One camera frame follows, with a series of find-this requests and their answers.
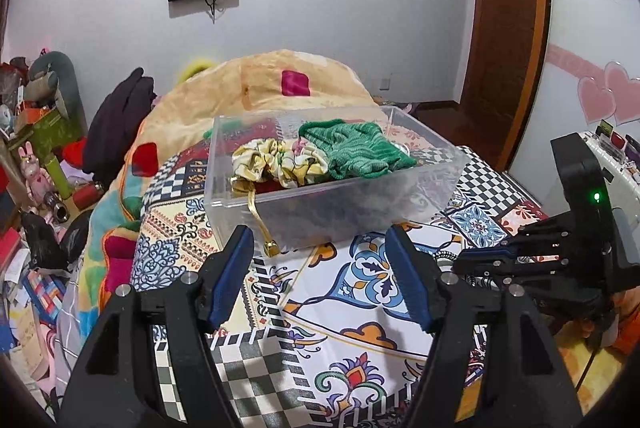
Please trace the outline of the red cylinder can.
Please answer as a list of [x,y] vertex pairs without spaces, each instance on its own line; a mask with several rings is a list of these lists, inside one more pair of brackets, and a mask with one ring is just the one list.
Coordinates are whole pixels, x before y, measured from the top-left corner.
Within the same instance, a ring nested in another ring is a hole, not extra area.
[[72,200],[78,211],[84,211],[85,209],[96,205],[96,203],[101,200],[103,194],[103,185],[99,182],[90,182],[88,185],[83,185],[81,188],[77,189],[72,196]]

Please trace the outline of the dark purple jacket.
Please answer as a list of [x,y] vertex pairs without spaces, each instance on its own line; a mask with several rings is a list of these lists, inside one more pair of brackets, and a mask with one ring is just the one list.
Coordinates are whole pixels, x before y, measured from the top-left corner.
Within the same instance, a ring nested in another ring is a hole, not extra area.
[[111,185],[125,164],[142,121],[156,98],[154,80],[142,68],[134,69],[105,98],[89,126],[82,170],[104,187]]

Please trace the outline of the brown wooden door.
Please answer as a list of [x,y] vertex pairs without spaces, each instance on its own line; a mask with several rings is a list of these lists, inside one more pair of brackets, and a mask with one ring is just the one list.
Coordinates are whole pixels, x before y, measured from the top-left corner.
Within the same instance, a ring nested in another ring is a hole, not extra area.
[[550,0],[475,0],[461,107],[472,149],[508,168],[532,110],[546,51]]

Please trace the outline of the grey green plush toy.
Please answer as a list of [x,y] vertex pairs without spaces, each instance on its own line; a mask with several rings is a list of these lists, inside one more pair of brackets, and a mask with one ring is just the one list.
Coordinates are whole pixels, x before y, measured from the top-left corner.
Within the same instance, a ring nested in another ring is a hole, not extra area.
[[83,131],[87,130],[75,69],[63,52],[47,52],[32,63],[24,99],[58,110],[64,118],[72,119]]

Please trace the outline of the yellow floral scrunchie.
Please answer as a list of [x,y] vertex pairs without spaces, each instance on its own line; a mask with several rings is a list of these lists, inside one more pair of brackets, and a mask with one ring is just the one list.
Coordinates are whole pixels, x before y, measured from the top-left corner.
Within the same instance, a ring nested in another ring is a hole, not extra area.
[[329,179],[329,158],[322,149],[304,138],[253,139],[231,156],[232,176],[255,185],[277,181],[285,189],[314,185]]

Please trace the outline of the wall power socket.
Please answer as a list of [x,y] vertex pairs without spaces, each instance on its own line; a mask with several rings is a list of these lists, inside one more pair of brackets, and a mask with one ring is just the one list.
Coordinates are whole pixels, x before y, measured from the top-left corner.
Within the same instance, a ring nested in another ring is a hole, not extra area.
[[378,86],[378,89],[380,89],[381,92],[388,92],[390,90],[390,84],[392,84],[392,77],[390,75],[385,76],[380,81],[380,86]]

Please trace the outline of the beige patchwork quilt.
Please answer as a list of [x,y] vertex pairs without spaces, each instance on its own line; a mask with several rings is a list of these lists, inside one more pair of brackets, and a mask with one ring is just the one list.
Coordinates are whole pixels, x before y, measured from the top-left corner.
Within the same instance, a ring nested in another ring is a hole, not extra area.
[[377,105],[349,66],[286,49],[209,66],[161,96],[134,127],[134,142],[124,154],[124,166],[93,208],[77,278],[80,338],[89,336],[111,297],[106,288],[110,263],[104,242],[136,220],[132,201],[141,199],[151,183],[149,177],[137,176],[132,170],[132,157],[140,145],[154,144],[157,162],[163,164],[202,140],[219,115]]

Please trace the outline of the green gift box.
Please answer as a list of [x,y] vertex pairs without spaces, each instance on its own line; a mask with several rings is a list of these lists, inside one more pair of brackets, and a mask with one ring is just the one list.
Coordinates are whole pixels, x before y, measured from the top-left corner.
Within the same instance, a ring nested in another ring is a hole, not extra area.
[[63,117],[58,110],[51,110],[35,124],[26,126],[8,144],[8,149],[15,161],[20,160],[18,148],[26,141],[32,145],[34,153],[39,161],[43,161],[50,152],[57,148],[65,147],[84,136],[84,129],[77,116]]

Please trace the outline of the pink heart wall sticker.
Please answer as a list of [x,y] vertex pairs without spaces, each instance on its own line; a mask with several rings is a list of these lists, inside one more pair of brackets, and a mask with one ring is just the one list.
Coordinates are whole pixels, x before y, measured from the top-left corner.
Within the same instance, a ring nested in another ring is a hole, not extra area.
[[616,125],[639,121],[639,78],[616,61],[604,68],[560,46],[548,47],[546,61],[577,80],[577,98],[587,124],[609,119]]

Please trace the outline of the gold ribbon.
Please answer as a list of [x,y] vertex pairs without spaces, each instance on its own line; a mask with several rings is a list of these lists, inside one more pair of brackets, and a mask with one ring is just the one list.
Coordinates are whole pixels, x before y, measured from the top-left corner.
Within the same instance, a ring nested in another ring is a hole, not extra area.
[[231,187],[235,194],[242,194],[246,196],[247,208],[254,217],[260,233],[262,233],[262,238],[264,239],[264,247],[262,249],[264,250],[265,255],[267,257],[279,255],[281,252],[280,246],[272,236],[265,222],[262,220],[262,217],[260,217],[257,209],[257,192],[254,182],[239,177],[233,177],[231,179]]

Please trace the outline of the patterned bed sheet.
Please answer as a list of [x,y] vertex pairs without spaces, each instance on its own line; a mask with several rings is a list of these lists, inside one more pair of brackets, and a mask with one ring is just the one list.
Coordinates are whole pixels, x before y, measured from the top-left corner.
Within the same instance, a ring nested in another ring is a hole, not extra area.
[[[145,192],[130,281],[149,291],[216,247],[205,212],[209,144],[168,159]],[[412,324],[381,232],[256,254],[229,321],[209,337],[247,427],[395,426],[431,339]]]

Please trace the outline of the clear plastic storage box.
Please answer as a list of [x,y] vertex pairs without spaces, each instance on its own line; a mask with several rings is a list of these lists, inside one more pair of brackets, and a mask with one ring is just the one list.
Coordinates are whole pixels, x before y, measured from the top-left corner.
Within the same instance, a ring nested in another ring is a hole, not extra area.
[[429,221],[468,161],[399,107],[218,116],[204,207],[218,244],[245,225],[261,247],[313,247]]

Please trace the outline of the green knitted glove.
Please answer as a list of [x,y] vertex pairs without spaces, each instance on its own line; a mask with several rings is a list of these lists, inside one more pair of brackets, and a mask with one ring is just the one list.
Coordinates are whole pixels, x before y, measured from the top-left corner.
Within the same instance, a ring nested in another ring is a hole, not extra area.
[[298,134],[326,153],[334,180],[374,179],[416,166],[416,160],[387,140],[375,122],[307,122]]

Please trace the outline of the pink rabbit toy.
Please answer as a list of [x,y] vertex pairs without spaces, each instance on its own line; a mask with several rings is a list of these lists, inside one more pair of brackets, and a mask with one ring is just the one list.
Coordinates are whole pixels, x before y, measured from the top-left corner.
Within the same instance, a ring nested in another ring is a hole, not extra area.
[[35,207],[39,207],[44,203],[46,195],[54,190],[52,179],[47,170],[40,165],[29,141],[25,141],[18,148],[18,155],[28,197]]

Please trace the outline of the yellow green fuzzy pillow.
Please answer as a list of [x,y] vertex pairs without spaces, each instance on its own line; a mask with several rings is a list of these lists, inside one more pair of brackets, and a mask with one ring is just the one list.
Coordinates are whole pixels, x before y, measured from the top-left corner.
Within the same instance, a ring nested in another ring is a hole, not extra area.
[[191,60],[188,65],[179,73],[176,84],[180,85],[186,81],[189,81],[190,78],[195,76],[196,74],[214,68],[215,66],[218,66],[218,63],[212,59],[196,58],[194,60]]

